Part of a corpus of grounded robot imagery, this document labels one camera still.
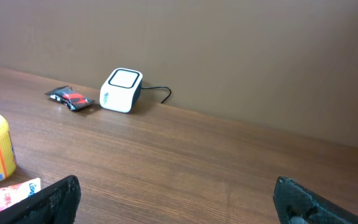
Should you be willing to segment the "black hex wrench packet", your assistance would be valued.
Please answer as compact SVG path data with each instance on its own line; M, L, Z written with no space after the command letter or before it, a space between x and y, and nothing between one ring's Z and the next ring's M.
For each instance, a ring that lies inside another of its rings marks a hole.
M75 92L70 86L61 86L46 92L51 99L64 104L71 111L78 111L94 103L82 94Z

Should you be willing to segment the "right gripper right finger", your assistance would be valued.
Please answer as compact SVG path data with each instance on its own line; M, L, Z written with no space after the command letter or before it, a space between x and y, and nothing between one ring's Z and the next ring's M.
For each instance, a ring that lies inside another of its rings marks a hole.
M293 179L278 177L273 202L281 224L358 223L358 216L298 184Z

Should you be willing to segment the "red snack packet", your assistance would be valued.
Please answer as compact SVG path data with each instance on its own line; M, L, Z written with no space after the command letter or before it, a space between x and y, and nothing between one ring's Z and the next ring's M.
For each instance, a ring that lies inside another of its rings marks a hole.
M41 190L41 179L35 178L21 184L0 188L0 211L36 194Z

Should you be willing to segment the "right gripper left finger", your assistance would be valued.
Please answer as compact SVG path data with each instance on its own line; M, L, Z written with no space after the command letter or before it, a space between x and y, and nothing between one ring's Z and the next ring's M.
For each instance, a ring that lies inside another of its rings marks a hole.
M79 180L69 175L0 212L0 224L73 224L81 200Z

